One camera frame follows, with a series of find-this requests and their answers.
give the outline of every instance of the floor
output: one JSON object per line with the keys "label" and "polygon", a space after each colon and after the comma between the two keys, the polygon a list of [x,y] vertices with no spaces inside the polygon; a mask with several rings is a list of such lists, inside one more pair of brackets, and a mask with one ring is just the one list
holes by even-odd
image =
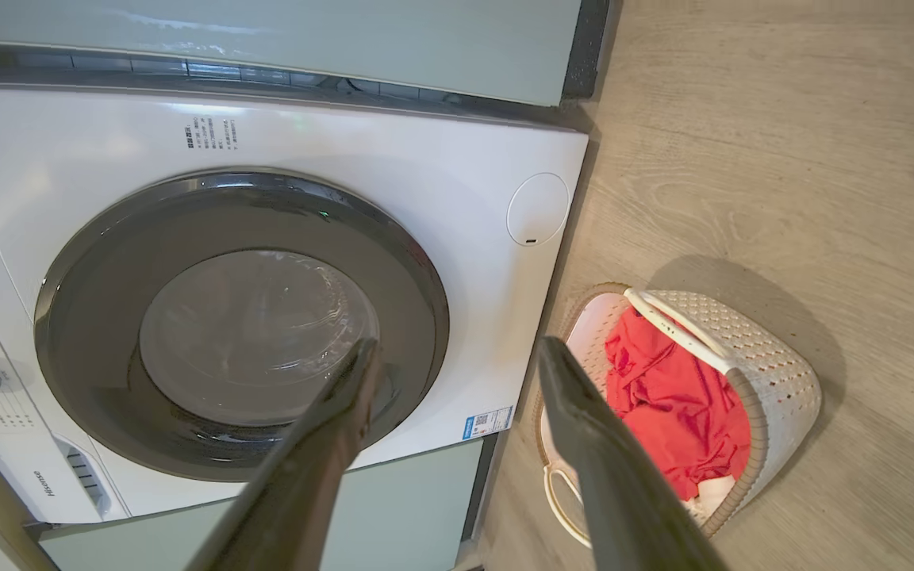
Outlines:
{"label": "floor", "polygon": [[[804,355],[826,404],[714,538],[733,571],[914,569],[914,0],[628,0],[547,331],[590,286],[689,289]],[[593,569],[555,522],[532,381],[489,571]]]}

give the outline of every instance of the brand logo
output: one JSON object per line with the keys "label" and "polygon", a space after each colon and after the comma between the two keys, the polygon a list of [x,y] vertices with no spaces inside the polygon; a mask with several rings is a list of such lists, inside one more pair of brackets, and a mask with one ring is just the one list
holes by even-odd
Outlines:
{"label": "brand logo", "polygon": [[37,481],[40,482],[40,487],[44,488],[44,494],[48,494],[49,496],[53,496],[53,498],[54,498],[55,492],[52,492],[51,485],[48,485],[48,483],[46,481],[44,481],[44,476],[40,475],[40,471],[35,471],[35,473],[33,473],[33,476],[37,476]]}

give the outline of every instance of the washing machine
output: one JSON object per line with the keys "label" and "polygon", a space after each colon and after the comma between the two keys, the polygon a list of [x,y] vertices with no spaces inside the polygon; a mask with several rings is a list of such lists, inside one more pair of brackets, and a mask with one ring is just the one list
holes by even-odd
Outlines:
{"label": "washing machine", "polygon": [[510,426],[587,138],[0,83],[0,470],[39,520],[235,496],[380,341],[352,469]]}

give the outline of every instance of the cabinet door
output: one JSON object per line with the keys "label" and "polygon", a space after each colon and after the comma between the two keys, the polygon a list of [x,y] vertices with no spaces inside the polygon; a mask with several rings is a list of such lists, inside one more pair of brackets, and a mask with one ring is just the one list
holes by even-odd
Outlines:
{"label": "cabinet door", "polygon": [[[478,471],[482,439],[346,473],[334,505],[322,571],[448,571]],[[61,571],[185,568],[231,501],[116,523],[46,531]]]}
{"label": "cabinet door", "polygon": [[291,68],[558,105],[581,0],[0,0],[0,43]]}

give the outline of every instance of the red clothing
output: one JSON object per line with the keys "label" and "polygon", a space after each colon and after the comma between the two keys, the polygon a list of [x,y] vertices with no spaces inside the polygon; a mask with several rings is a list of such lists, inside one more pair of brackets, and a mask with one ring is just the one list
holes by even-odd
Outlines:
{"label": "red clothing", "polygon": [[743,476],[750,420],[725,376],[628,308],[605,340],[610,408],[630,427],[679,498],[697,483]]}

